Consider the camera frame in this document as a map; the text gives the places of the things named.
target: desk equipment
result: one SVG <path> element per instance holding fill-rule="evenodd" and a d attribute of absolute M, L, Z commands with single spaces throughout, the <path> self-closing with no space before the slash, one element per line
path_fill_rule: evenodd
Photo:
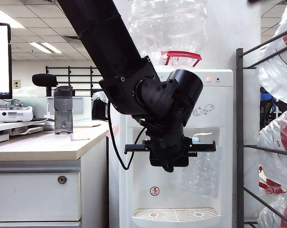
<path fill-rule="evenodd" d="M 10 26 L 0 23 L 0 99 L 12 98 Z"/>
<path fill-rule="evenodd" d="M 33 108 L 20 105 L 0 105 L 0 122 L 31 121 Z"/>
<path fill-rule="evenodd" d="M 52 87 L 56 87 L 57 77 L 51 74 L 36 74 L 32 76 L 34 85 L 46 87 L 46 96 L 52 96 Z"/>

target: metal shelf rack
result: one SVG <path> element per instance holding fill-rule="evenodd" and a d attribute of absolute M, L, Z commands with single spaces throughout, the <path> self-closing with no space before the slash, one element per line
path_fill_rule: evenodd
<path fill-rule="evenodd" d="M 45 67 L 46 69 L 46 73 L 50 73 L 49 70 L 50 69 L 67 69 L 67 74 L 64 74 L 64 75 L 58 75 L 58 74 L 54 74 L 56 76 L 65 76 L 67 80 L 65 81 L 58 81 L 58 84 L 60 85 L 60 83 L 68 83 L 68 85 L 70 86 L 71 84 L 90 84 L 90 89 L 75 89 L 75 91 L 89 91 L 91 96 L 93 95 L 94 93 L 94 90 L 93 90 L 93 86 L 95 84 L 98 84 L 98 82 L 96 81 L 93 81 L 93 77 L 95 76 L 101 76 L 101 75 L 94 75 L 94 70 L 98 70 L 98 68 L 96 67 L 71 67 L 71 66 L 68 66 L 68 67 L 49 67 L 49 66 L 46 66 Z M 73 69 L 89 69 L 90 70 L 90 74 L 89 75 L 77 75 L 77 74 L 72 74 L 72 70 Z M 90 80 L 89 81 L 71 81 L 71 77 L 90 77 Z"/>
<path fill-rule="evenodd" d="M 278 153 L 287 155 L 287 152 L 285 151 L 278 151 L 273 150 L 269 148 L 263 148 L 258 147 L 256 145 L 244 145 L 243 144 L 243 70 L 244 69 L 255 69 L 257 65 L 269 60 L 270 58 L 279 55 L 280 53 L 287 50 L 287 47 L 277 51 L 276 53 L 273 53 L 272 55 L 256 62 L 255 64 L 252 64 L 251 66 L 244 67 L 243 66 L 243 57 L 251 53 L 252 51 L 258 50 L 260 47 L 273 42 L 274 40 L 277 40 L 284 35 L 287 34 L 286 32 L 283 32 L 272 39 L 268 40 L 267 42 L 264 42 L 246 52 L 243 52 L 242 48 L 237 49 L 236 51 L 236 104 L 237 104 L 237 110 L 236 110 L 236 123 L 237 123 L 237 228 L 244 228 L 244 225 L 250 225 L 253 228 L 256 228 L 256 224 L 258 224 L 256 221 L 245 221 L 244 220 L 244 192 L 247 192 L 249 195 L 251 195 L 253 198 L 258 200 L 260 203 L 262 203 L 265 207 L 267 207 L 269 210 L 273 211 L 276 215 L 278 215 L 281 219 L 287 222 L 287 218 L 279 213 L 275 208 L 267 204 L 263 199 L 255 195 L 253 192 L 251 192 L 249 189 L 247 189 L 244 186 L 244 148 L 253 148 L 257 149 L 258 151 L 266 151 L 266 152 L 272 152 L 272 153 Z"/>

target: black bottle cap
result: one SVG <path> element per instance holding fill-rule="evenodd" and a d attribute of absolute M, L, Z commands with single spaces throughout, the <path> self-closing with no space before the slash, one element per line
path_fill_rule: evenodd
<path fill-rule="evenodd" d="M 72 97 L 73 96 L 73 87 L 70 85 L 58 86 L 55 89 L 54 97 Z"/>

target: ceiling tile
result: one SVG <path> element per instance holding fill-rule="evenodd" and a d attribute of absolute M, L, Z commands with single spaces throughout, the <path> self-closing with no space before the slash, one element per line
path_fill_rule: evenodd
<path fill-rule="evenodd" d="M 50 43 L 50 44 L 63 52 L 66 52 L 66 51 L 77 52 L 77 50 L 73 46 L 71 46 L 69 43 Z"/>
<path fill-rule="evenodd" d="M 86 57 L 81 55 L 79 52 L 70 53 L 70 54 L 68 54 L 68 56 L 74 60 L 87 60 Z"/>
<path fill-rule="evenodd" d="M 261 36 L 261 42 L 263 43 L 263 42 L 266 42 L 266 41 L 268 41 L 269 39 L 271 39 L 272 38 L 272 36 Z"/>
<path fill-rule="evenodd" d="M 77 36 L 73 28 L 54 28 L 60 36 Z"/>
<path fill-rule="evenodd" d="M 67 43 L 74 44 L 74 43 L 82 43 L 81 40 L 77 38 L 77 36 L 62 36 L 63 39 L 66 40 Z"/>
<path fill-rule="evenodd" d="M 52 54 L 54 57 L 57 57 L 57 56 L 66 56 L 66 54 L 64 53 L 53 53 Z"/>
<path fill-rule="evenodd" d="M 268 5 L 268 4 L 278 4 L 280 3 L 282 0 L 267 0 L 267 1 L 262 1 L 261 4 L 262 5 Z"/>
<path fill-rule="evenodd" d="M 12 53 L 27 53 L 27 51 L 22 50 L 22 49 L 20 49 L 20 48 L 12 48 L 12 49 L 11 49 L 11 52 L 12 52 Z"/>
<path fill-rule="evenodd" d="M 64 13 L 62 7 L 59 5 L 59 3 L 57 4 L 58 5 L 58 8 Z"/>
<path fill-rule="evenodd" d="M 270 9 L 272 9 L 275 5 L 271 5 L 271 4 L 264 4 L 261 5 L 261 15 L 264 15 L 266 12 L 268 12 Z"/>
<path fill-rule="evenodd" d="M 65 14 L 58 8 L 57 5 L 27 5 L 40 18 L 65 18 Z"/>
<path fill-rule="evenodd" d="M 24 5 L 21 0 L 0 0 L 0 5 Z"/>
<path fill-rule="evenodd" d="M 55 58 L 58 60 L 72 60 L 72 58 L 68 56 L 56 56 Z"/>
<path fill-rule="evenodd" d="M 52 54 L 48 53 L 34 53 L 33 55 L 43 60 L 56 60 Z"/>
<path fill-rule="evenodd" d="M 20 48 L 26 52 L 29 53 L 37 53 L 37 52 L 41 52 L 39 49 L 35 48 L 34 46 L 30 45 L 29 43 L 13 43 L 12 44 L 13 48 Z"/>
<path fill-rule="evenodd" d="M 74 48 L 76 48 L 79 52 L 86 52 L 86 49 L 82 43 L 70 43 Z"/>
<path fill-rule="evenodd" d="M 26 28 L 48 28 L 49 26 L 40 18 L 16 18 Z"/>
<path fill-rule="evenodd" d="M 51 28 L 30 28 L 38 36 L 57 36 L 58 34 Z"/>
<path fill-rule="evenodd" d="M 273 36 L 277 28 L 269 28 L 267 31 L 263 32 L 263 36 Z"/>
<path fill-rule="evenodd" d="M 13 18 L 37 18 L 38 16 L 26 6 L 21 5 L 0 5 L 0 10 Z"/>
<path fill-rule="evenodd" d="M 12 28 L 11 33 L 15 36 L 35 36 L 35 33 L 27 28 Z"/>
<path fill-rule="evenodd" d="M 42 18 L 51 28 L 72 28 L 67 18 Z"/>
<path fill-rule="evenodd" d="M 261 27 L 262 28 L 271 28 L 275 26 L 278 28 L 278 24 L 281 21 L 281 18 L 261 18 Z"/>
<path fill-rule="evenodd" d="M 12 43 L 24 43 L 25 41 L 22 40 L 20 37 L 11 36 L 11 42 Z"/>
<path fill-rule="evenodd" d="M 19 56 L 18 54 L 11 54 L 12 60 L 26 60 L 26 58 L 23 58 Z"/>
<path fill-rule="evenodd" d="M 286 9 L 286 5 L 276 5 L 269 12 L 264 14 L 263 18 L 281 18 Z"/>
<path fill-rule="evenodd" d="M 263 33 L 263 32 L 265 32 L 265 31 L 267 31 L 267 30 L 268 30 L 268 28 L 261 28 L 261 29 L 260 29 L 260 32 Z"/>
<path fill-rule="evenodd" d="M 81 53 L 84 57 L 86 57 L 87 60 L 92 60 L 90 55 L 88 53 Z"/>
<path fill-rule="evenodd" d="M 22 0 L 24 5 L 55 5 L 56 0 Z"/>
<path fill-rule="evenodd" d="M 21 38 L 26 42 L 44 42 L 39 36 L 21 36 Z"/>
<path fill-rule="evenodd" d="M 41 60 L 40 58 L 30 54 L 30 53 L 19 53 L 18 56 L 23 57 L 27 60 Z"/>
<path fill-rule="evenodd" d="M 13 48 L 20 48 L 20 49 L 33 47 L 29 43 L 13 43 L 12 46 Z"/>
<path fill-rule="evenodd" d="M 61 36 L 41 36 L 48 43 L 66 43 L 66 40 Z"/>

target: monitor screen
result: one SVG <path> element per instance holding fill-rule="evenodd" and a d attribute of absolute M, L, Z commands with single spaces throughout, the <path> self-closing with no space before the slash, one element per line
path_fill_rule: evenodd
<path fill-rule="evenodd" d="M 10 26 L 0 23 L 0 99 L 12 98 Z"/>

